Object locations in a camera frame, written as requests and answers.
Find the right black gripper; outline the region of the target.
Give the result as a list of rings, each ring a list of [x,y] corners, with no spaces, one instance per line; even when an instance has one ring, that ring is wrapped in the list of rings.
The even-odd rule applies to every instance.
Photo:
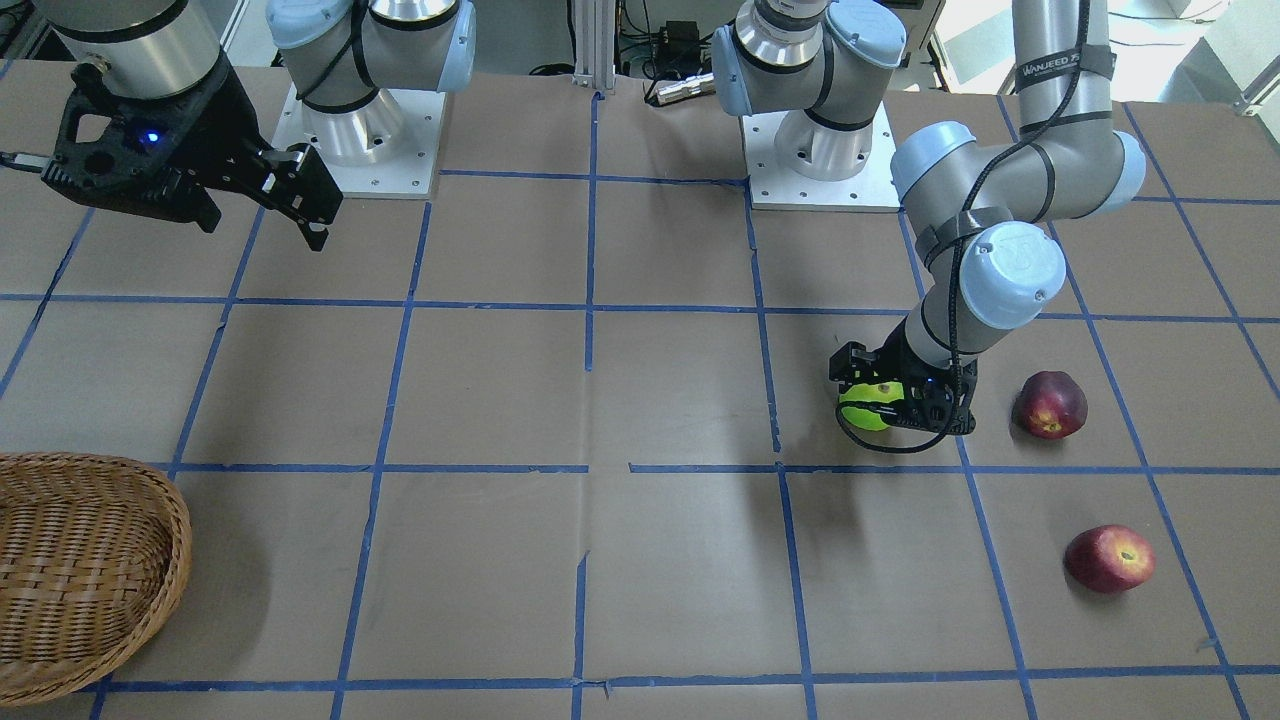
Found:
[[[42,182],[90,208],[195,223],[221,218],[209,190],[239,193],[285,214],[321,252],[343,193],[311,143],[273,146],[224,51],[195,86],[172,97],[111,94],[104,73],[81,61],[70,73],[52,158]]]

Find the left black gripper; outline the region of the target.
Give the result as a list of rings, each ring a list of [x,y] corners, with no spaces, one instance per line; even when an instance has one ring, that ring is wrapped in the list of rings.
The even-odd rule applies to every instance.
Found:
[[[906,346],[886,345],[877,351],[850,341],[844,360],[828,361],[828,378],[845,393],[852,383],[899,383],[901,398],[886,402],[881,419],[901,427],[946,436],[968,436],[977,428],[972,398],[977,388],[978,363],[960,366],[960,375],[948,366],[932,366]]]

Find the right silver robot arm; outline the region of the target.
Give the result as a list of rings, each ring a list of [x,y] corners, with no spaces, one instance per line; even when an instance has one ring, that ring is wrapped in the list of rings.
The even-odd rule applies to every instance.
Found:
[[[474,68],[468,1],[270,1],[271,40],[305,137],[261,135],[241,78],[192,1],[38,1],[76,59],[52,154],[6,152],[61,196],[216,229],[211,190],[289,218],[320,251],[342,204],[332,174],[383,159],[406,133],[394,91],[458,92]]]

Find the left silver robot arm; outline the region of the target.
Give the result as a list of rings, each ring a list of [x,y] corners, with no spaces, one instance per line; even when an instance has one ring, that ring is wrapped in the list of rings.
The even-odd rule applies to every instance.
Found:
[[[977,357],[1065,282],[1064,252],[1041,223],[1112,211],[1144,182],[1140,145],[1114,127],[1106,3],[1015,1],[1011,13],[1016,140],[984,146],[945,120],[891,158],[934,283],[879,348],[850,342],[829,359],[837,423],[861,447],[891,427],[927,433],[928,446],[970,433]],[[783,114],[787,168],[845,179],[863,168],[906,36],[874,1],[745,1],[712,36],[716,92],[732,117]]]

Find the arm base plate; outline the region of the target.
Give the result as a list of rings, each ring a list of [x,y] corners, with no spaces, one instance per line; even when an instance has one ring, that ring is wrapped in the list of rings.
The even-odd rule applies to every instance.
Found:
[[[897,211],[890,172],[896,150],[888,114],[877,108],[870,126],[838,140],[835,132],[805,131],[808,118],[787,123],[774,111],[741,117],[742,149],[751,205],[788,211]]]
[[[325,113],[285,100],[271,138],[316,150],[348,199],[426,200],[451,94],[383,88],[369,104]]]

